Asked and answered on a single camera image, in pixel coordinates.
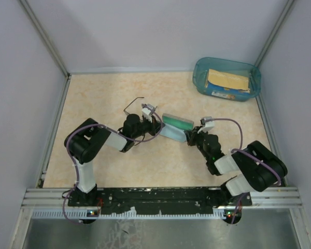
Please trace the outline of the grey glasses case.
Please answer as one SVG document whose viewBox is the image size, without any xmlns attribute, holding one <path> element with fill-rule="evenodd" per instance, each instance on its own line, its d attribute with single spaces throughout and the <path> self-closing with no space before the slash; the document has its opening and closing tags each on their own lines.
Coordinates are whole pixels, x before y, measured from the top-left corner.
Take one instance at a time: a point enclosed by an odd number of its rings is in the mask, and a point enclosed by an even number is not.
<svg viewBox="0 0 311 249">
<path fill-rule="evenodd" d="M 162 121 L 164 124 L 169 124 L 180 128 L 184 131 L 192 130 L 194 127 L 194 121 L 189 119 L 184 119 L 178 116 L 174 116 L 171 114 L 164 113 L 162 115 Z"/>
</svg>

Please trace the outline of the blue cleaning cloth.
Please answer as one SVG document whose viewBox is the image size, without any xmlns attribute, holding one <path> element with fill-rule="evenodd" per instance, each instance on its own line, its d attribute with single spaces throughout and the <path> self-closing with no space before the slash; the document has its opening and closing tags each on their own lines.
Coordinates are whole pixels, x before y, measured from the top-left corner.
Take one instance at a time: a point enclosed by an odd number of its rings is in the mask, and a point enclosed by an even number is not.
<svg viewBox="0 0 311 249">
<path fill-rule="evenodd" d="M 164 136 L 166 138 L 178 141 L 178 142 L 185 142 L 187 140 L 185 131 L 177 128 L 175 126 L 172 126 L 170 124 L 164 124 L 164 128 L 162 128 L 160 135 Z"/>
</svg>

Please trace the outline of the black thin-frame glasses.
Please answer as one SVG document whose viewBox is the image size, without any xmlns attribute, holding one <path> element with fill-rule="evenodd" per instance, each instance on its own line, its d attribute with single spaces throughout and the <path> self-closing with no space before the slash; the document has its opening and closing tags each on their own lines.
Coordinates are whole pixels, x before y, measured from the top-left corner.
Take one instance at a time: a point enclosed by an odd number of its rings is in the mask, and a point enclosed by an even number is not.
<svg viewBox="0 0 311 249">
<path fill-rule="evenodd" d="M 148 102 L 148 98 L 144 96 L 138 96 L 134 98 L 124 109 L 123 112 L 125 115 L 129 114 L 138 114 L 140 115 L 142 113 L 143 105 L 148 105 L 149 107 L 152 108 L 153 111 L 155 111 L 158 106 L 155 104 L 150 104 Z"/>
</svg>

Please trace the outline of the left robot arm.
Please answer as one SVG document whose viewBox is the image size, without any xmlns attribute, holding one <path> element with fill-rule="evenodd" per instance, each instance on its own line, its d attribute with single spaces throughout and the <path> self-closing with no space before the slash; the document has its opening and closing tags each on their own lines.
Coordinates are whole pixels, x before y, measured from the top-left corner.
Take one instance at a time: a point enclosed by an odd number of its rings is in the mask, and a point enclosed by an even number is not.
<svg viewBox="0 0 311 249">
<path fill-rule="evenodd" d="M 135 143 L 144 142 L 138 140 L 139 137 L 149 134 L 154 138 L 160 134 L 162 128 L 163 122 L 156 120 L 155 116 L 140 118 L 137 114 L 129 114 L 119 130 L 99 124 L 92 118 L 78 126 L 66 137 L 64 146 L 76 170 L 75 188 L 80 191 L 79 200 L 87 206 L 97 201 L 93 160 L 103 146 L 125 153 Z"/>
</svg>

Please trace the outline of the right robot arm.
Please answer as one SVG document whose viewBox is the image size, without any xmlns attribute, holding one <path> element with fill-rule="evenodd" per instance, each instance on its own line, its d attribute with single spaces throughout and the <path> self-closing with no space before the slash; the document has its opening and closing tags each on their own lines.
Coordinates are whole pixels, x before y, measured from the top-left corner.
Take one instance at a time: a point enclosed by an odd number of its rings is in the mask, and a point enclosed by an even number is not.
<svg viewBox="0 0 311 249">
<path fill-rule="evenodd" d="M 220 186 L 221 199 L 227 205 L 235 204 L 244 193 L 263 192 L 275 184 L 280 185 L 288 174 L 286 165 L 259 141 L 224 154 L 217 135 L 198 131 L 198 127 L 186 131 L 185 135 L 187 144 L 201 152 L 212 175 L 239 172 Z"/>
</svg>

